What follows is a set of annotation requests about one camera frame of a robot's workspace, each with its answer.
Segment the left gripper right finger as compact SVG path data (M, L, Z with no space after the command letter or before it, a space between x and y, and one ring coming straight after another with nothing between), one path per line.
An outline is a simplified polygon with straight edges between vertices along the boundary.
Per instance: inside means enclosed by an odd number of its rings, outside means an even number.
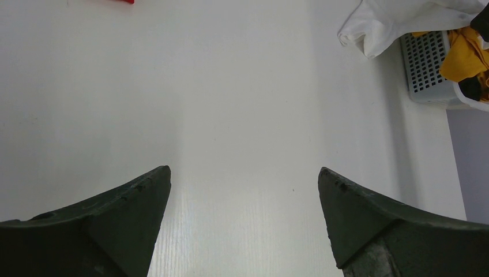
M328 238L344 276L487 276L488 226L433 214L329 168L318 176Z

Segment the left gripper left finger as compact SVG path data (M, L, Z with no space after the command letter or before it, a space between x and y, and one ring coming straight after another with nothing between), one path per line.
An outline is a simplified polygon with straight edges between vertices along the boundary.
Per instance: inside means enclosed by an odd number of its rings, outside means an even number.
M30 220L1 223L2 276L147 276L171 191L159 166Z

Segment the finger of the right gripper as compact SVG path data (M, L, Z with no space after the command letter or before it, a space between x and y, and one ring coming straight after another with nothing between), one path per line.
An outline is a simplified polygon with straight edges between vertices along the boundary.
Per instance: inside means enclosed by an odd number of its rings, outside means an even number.
M477 31L485 42L489 41L489 21L487 5L471 22L470 27Z

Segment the white t-shirt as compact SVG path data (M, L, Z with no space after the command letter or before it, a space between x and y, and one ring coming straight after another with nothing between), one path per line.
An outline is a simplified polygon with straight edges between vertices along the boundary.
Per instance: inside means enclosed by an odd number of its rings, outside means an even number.
M446 31L470 24L488 1L361 1L338 32L344 46L360 43L367 58L402 35Z

